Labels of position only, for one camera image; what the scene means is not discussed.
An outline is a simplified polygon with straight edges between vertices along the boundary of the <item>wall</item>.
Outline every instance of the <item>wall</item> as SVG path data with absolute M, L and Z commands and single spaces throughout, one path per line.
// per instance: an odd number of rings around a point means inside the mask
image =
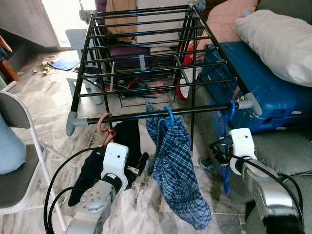
M 58 46 L 40 0 L 0 0 L 0 28 L 44 47 Z

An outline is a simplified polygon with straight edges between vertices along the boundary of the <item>blue plaid shirt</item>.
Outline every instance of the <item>blue plaid shirt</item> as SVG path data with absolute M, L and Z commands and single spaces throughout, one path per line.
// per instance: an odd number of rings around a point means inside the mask
M 154 111 L 150 103 L 146 111 Z M 201 196 L 190 155 L 191 138 L 179 116 L 165 136 L 160 133 L 160 123 L 170 118 L 149 118 L 146 128 L 156 145 L 152 177 L 170 208 L 181 219 L 196 229 L 204 229 L 211 220 L 207 202 Z

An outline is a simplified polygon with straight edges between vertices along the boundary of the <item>chair seat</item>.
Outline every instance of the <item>chair seat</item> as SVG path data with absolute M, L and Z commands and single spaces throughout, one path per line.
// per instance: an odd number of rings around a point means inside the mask
M 39 161 L 33 144 L 26 145 L 26 154 L 26 162 L 17 170 L 0 175 L 0 209 L 16 205 L 26 194 Z

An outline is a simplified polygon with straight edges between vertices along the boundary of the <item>doorway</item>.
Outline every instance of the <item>doorway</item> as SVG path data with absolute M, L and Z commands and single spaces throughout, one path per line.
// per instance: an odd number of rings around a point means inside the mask
M 79 16 L 81 6 L 84 10 L 95 10 L 94 0 L 41 0 L 51 22 L 60 48 L 70 47 L 66 36 L 67 29 L 87 29 L 88 25 Z

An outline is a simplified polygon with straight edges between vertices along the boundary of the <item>gray plastic end cap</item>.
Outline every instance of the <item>gray plastic end cap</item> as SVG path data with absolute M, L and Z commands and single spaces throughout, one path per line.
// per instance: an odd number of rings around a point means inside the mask
M 74 119 L 78 116 L 77 112 L 71 111 L 67 117 L 66 123 L 66 134 L 67 136 L 71 136 L 75 131 Z
M 247 93 L 244 96 L 245 96 L 245 100 L 246 101 L 242 101 L 240 105 L 243 106 L 244 102 L 246 102 L 246 104 L 248 103 L 248 105 L 251 104 L 250 108 L 253 110 L 253 112 L 257 116 L 261 116 L 262 115 L 262 109 L 261 109 L 261 106 L 260 106 L 259 102 L 255 98 L 254 94 L 253 93 Z

